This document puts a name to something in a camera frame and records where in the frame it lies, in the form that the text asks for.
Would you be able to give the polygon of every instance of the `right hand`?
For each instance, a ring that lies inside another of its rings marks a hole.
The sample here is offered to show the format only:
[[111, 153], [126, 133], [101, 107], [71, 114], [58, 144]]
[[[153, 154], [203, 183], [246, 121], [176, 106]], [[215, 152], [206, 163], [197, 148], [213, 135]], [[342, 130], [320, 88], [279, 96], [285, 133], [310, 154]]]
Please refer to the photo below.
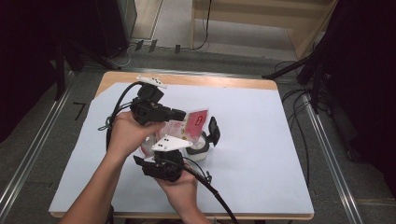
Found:
[[169, 203], [176, 210], [183, 223], [210, 223], [197, 205], [198, 181], [195, 176], [183, 170], [181, 177], [175, 182], [157, 178], [155, 180], [165, 192]]
[[169, 203], [180, 214], [184, 214], [197, 207], [197, 180], [187, 171], [182, 171], [181, 177], [175, 181], [170, 182], [162, 179], [155, 180], [161, 186]]

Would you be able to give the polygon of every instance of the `black curtain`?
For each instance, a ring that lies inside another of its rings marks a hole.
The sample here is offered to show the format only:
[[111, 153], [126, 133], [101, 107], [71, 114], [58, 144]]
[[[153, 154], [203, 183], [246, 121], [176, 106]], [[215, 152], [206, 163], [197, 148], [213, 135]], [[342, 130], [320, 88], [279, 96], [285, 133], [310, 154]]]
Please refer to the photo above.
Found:
[[332, 21], [345, 8], [332, 48], [321, 55], [327, 86], [357, 132], [347, 143], [384, 174], [396, 197], [396, 3], [340, 0]]
[[50, 34], [39, 16], [45, 8], [33, 5], [23, 11], [14, 3], [0, 2], [0, 142], [56, 79]]

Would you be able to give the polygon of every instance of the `metal rail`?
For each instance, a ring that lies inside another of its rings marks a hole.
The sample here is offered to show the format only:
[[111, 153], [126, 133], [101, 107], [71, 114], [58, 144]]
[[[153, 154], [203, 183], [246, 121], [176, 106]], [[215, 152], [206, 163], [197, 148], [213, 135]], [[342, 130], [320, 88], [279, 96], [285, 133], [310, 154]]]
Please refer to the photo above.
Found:
[[[308, 103], [310, 101], [309, 96], [304, 95], [304, 102]], [[346, 215], [350, 223], [361, 224], [363, 220], [359, 212], [358, 206], [356, 205], [355, 199], [347, 185], [347, 181], [344, 179], [343, 172], [335, 158], [332, 146], [330, 144], [329, 138], [327, 137], [323, 125], [321, 123], [319, 115], [314, 112], [311, 105], [307, 107], [309, 118], [312, 121], [315, 132], [320, 143], [320, 147], [323, 150], [324, 157], [329, 166], [329, 170], [332, 174], [332, 179], [335, 186], [337, 187], [338, 193], [340, 194], [341, 202], [346, 210]]]

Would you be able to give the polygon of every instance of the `white paper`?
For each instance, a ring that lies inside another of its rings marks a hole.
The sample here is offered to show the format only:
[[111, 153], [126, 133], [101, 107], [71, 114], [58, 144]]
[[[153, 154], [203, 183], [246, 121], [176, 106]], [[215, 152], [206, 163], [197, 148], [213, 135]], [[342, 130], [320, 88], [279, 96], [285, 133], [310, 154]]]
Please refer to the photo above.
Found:
[[[128, 85], [116, 83], [92, 101], [50, 212], [65, 212], [90, 180], [106, 152], [106, 132], [97, 129]], [[132, 88], [123, 102], [132, 101], [137, 91]], [[213, 176], [212, 186], [235, 214], [314, 214], [278, 91], [168, 85], [163, 92], [160, 103], [165, 106], [209, 108], [216, 118], [221, 138], [199, 164]], [[132, 156], [122, 169], [112, 204], [116, 212], [175, 213]], [[202, 185], [198, 206], [204, 213], [226, 213]]]

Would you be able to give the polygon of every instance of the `forearm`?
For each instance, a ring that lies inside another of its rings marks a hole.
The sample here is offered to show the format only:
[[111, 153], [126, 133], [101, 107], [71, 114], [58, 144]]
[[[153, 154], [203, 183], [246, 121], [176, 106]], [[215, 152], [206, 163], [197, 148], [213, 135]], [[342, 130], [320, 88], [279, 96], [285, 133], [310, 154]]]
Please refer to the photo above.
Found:
[[106, 154], [61, 223], [105, 223], [124, 162]]

